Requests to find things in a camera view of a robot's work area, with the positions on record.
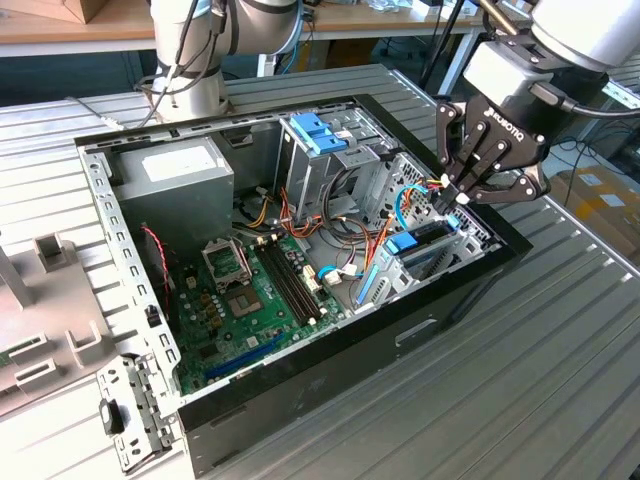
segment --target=red wire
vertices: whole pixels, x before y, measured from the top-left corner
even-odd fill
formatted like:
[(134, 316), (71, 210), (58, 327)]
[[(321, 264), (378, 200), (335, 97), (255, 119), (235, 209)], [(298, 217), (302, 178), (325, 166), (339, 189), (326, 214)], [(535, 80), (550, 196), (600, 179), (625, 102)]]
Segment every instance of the red wire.
[(158, 236), (153, 233), (149, 227), (141, 226), (142, 230), (144, 230), (149, 236), (153, 239), (158, 247), (158, 251), (160, 252), (160, 259), (162, 260), (162, 270), (164, 272), (164, 291), (165, 291), (165, 304), (167, 310), (167, 319), (169, 318), (169, 269), (167, 268), (167, 257), (164, 255), (164, 248), (162, 247), (162, 242), (158, 238)]

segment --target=slotted metal surface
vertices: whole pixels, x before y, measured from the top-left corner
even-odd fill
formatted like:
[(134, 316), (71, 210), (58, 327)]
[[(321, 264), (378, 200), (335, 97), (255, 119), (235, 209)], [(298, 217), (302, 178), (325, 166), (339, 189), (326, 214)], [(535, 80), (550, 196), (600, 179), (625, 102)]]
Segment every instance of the slotted metal surface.
[[(369, 93), (435, 148), (432, 105), (381, 66), (242, 80), (229, 91), (240, 111)], [(89, 102), (128, 125), (147, 111), (133, 94)], [(110, 327), (127, 336), (126, 296), (70, 143), (100, 130), (70, 102), (0, 110), (0, 243), (13, 253), (61, 230)], [(463, 323), (211, 478), (628, 478), (640, 463), (638, 273), (552, 202), (499, 211), (534, 250)], [(4, 417), (3, 468), (120, 478), (98, 400), (86, 379)], [(140, 476), (190, 478), (188, 457), (174, 449)]]

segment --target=black cable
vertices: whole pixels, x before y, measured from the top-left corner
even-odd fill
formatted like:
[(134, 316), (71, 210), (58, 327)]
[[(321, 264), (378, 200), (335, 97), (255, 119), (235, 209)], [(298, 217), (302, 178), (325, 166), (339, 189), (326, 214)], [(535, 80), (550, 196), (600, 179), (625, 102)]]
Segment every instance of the black cable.
[(628, 120), (631, 118), (640, 118), (640, 108), (633, 108), (631, 110), (615, 110), (613, 112), (607, 112), (604, 110), (596, 110), (584, 105), (574, 105), (571, 110), (572, 113), (577, 113), (584, 117), (601, 118), (601, 119), (615, 119), (615, 120)]
[[(431, 38), (429, 39), (429, 45), (427, 46), (427, 52), (431, 52), (431, 49), (433, 48), (433, 44), (436, 40), (436, 37), (438, 36), (438, 27), (440, 27), (440, 19), (442, 18), (442, 7), (440, 7), (438, 9), (438, 18), (436, 18), (436, 26), (433, 27), (433, 35), (431, 35)], [(425, 63), (426, 63), (426, 59), (423, 62), (422, 68), (424, 69), (425, 67)]]
[(169, 83), (167, 83), (164, 86), (164, 88), (162, 89), (162, 92), (159, 93), (159, 96), (158, 96), (158, 99), (156, 100), (155, 105), (149, 111), (149, 114), (145, 117), (145, 119), (142, 122), (140, 122), (140, 124), (138, 125), (138, 128), (144, 127), (147, 124), (147, 122), (151, 119), (151, 117), (158, 110), (158, 107), (160, 106), (160, 102), (162, 101), (162, 99), (165, 97), (165, 95), (167, 93), (170, 93), (171, 95), (175, 95), (175, 94), (178, 94), (178, 93), (186, 92), (187, 90), (189, 90), (190, 88), (195, 86), (200, 80), (202, 80), (204, 78), (205, 74), (207, 73), (208, 66), (211, 63), (211, 59), (213, 58), (213, 53), (215, 52), (216, 43), (217, 42), (218, 42), (218, 34), (216, 33), (213, 36), (213, 42), (211, 42), (211, 48), (210, 48), (209, 54), (207, 55), (207, 58), (209, 60), (206, 62), (204, 68), (200, 71), (198, 76), (195, 79), (193, 79), (193, 81), (191, 83), (189, 83), (188, 85), (186, 85), (183, 88), (179, 88), (178, 90), (171, 90), (171, 92), (167, 92), (167, 90), (169, 88)]
[(573, 181), (575, 180), (576, 171), (578, 170), (578, 163), (580, 163), (580, 158), (582, 157), (582, 154), (585, 152), (587, 148), (588, 146), (585, 145), (584, 148), (580, 151), (578, 158), (576, 158), (576, 163), (573, 165), (573, 169), (571, 170), (571, 177), (569, 178), (569, 188), (567, 189), (567, 196), (564, 198), (564, 203), (563, 203), (565, 207), (567, 206), (567, 203), (569, 203), (569, 196), (571, 195), (571, 189), (573, 188)]
[[(349, 176), (351, 175), (350, 172), (353, 173), (353, 170), (349, 171), (346, 168), (342, 168), (331, 179), (331, 181), (329, 182), (329, 185), (327, 185), (327, 188), (325, 189), (324, 196), (322, 197), (322, 208), (320, 211), (320, 215), (322, 217), (322, 224), (324, 228), (326, 228), (329, 231), (329, 233), (331, 233), (339, 241), (344, 240), (346, 242), (361, 242), (363, 240), (366, 240), (367, 235), (376, 235), (378, 231), (367, 230), (367, 228), (364, 226), (362, 222), (348, 218), (348, 217), (332, 219), (329, 216), (329, 199), (331, 198), (331, 194), (335, 191), (336, 185), (338, 185), (338, 183), (341, 180), (347, 180), (349, 178)], [(346, 228), (346, 226), (344, 225), (346, 222), (350, 222), (357, 225), (359, 228), (362, 229), (362, 233), (342, 232), (338, 230), (332, 224), (332, 222), (337, 220), (340, 220), (342, 222), (342, 225), (344, 228)]]
[(162, 92), (160, 93), (160, 95), (158, 95), (158, 99), (156, 100), (156, 103), (153, 104), (147, 116), (144, 117), (142, 121), (138, 124), (138, 128), (144, 127), (147, 124), (147, 122), (151, 120), (151, 117), (153, 117), (156, 114), (156, 112), (158, 111), (158, 107), (160, 106), (160, 102), (162, 102), (162, 99), (167, 94), (167, 88), (168, 88), (168, 85), (165, 86)]
[(576, 103), (572, 98), (565, 96), (564, 92), (560, 92), (548, 83), (534, 83), (529, 91), (552, 107), (559, 108), (562, 111), (575, 113), (589, 118), (597, 118), (601, 120), (628, 120), (632, 118), (640, 118), (640, 108), (632, 108), (630, 110), (615, 110), (613, 112), (598, 110)]
[[(202, 70), (200, 70), (200, 72), (198, 73), (198, 76), (196, 78), (194, 78), (190, 83), (188, 83), (187, 85), (185, 85), (182, 88), (179, 88), (177, 90), (171, 90), (170, 93), (171, 95), (177, 95), (178, 93), (182, 93), (182, 92), (186, 92), (187, 90), (192, 89), (198, 82), (200, 82), (200, 80), (202, 80), (205, 76), (205, 74), (207, 73), (207, 70), (209, 69), (209, 64), (211, 63), (211, 59), (213, 58), (213, 54), (216, 50), (216, 44), (218, 43), (218, 34), (214, 34), (213, 35), (213, 42), (209, 41), (208, 45), (209, 45), (209, 51), (207, 53), (207, 58), (208, 61), (205, 63), (205, 66)], [(194, 57), (192, 58), (192, 60), (190, 60), (190, 64), (193, 63), (193, 61), (195, 61), (195, 59), (197, 59), (198, 55), (194, 55)], [(143, 90), (144, 92), (147, 93), (151, 93), (153, 95), (161, 95), (162, 92), (158, 92), (157, 90), (152, 90), (148, 87), (141, 87), (141, 90)]]
[(182, 27), (182, 32), (180, 32), (180, 43), (178, 44), (178, 50), (176, 50), (176, 56), (173, 62), (175, 65), (180, 65), (182, 52), (184, 51), (184, 46), (187, 42), (187, 34), (189, 33), (189, 28), (191, 28), (191, 22), (193, 21), (193, 15), (196, 13), (197, 6), (198, 6), (198, 0), (193, 0), (191, 2), (191, 5), (189, 6), (189, 12), (187, 13), (187, 18), (184, 22), (184, 26)]
[(449, 40), (449, 36), (451, 35), (451, 30), (453, 30), (453, 26), (456, 23), (456, 20), (458, 19), (458, 15), (460, 15), (460, 10), (462, 10), (462, 5), (464, 4), (464, 1), (465, 0), (456, 0), (456, 3), (453, 6), (451, 15), (449, 16), (449, 19), (447, 20), (447, 24), (444, 27), (444, 31), (440, 36), (440, 40), (438, 40), (438, 45), (436, 46), (436, 50), (435, 52), (433, 52), (433, 55), (431, 56), (431, 60), (429, 61), (429, 64), (425, 64), (422, 70), (422, 74), (420, 75), (420, 80), (418, 80), (418, 86), (422, 90), (426, 89), (427, 82), (429, 81), (429, 78), (431, 78), (431, 75), (433, 74), (433, 70), (436, 68), (436, 63), (438, 63), (438, 59), (440, 58), (440, 55), (442, 54), (442, 51), (444, 50), (444, 47), (447, 41)]

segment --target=cardboard box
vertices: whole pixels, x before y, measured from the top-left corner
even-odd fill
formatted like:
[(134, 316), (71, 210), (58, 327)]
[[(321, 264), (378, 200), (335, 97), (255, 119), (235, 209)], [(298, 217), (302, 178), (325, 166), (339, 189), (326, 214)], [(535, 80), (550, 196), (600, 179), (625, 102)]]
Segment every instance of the cardboard box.
[(0, 0), (0, 8), (57, 18), (75, 23), (89, 23), (109, 0)]
[[(551, 178), (551, 195), (564, 203), (571, 171)], [(567, 208), (632, 263), (640, 265), (640, 194), (619, 175), (596, 166), (576, 170)]]

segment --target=metal bracket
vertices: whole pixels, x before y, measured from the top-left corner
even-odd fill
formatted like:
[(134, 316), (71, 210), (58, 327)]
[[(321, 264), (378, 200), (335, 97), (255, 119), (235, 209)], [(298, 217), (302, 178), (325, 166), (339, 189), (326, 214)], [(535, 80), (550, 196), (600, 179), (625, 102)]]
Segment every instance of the metal bracket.
[(148, 354), (117, 357), (98, 372), (105, 433), (113, 436), (120, 468), (130, 474), (171, 449), (179, 435), (175, 415), (160, 417), (155, 396), (164, 379)]

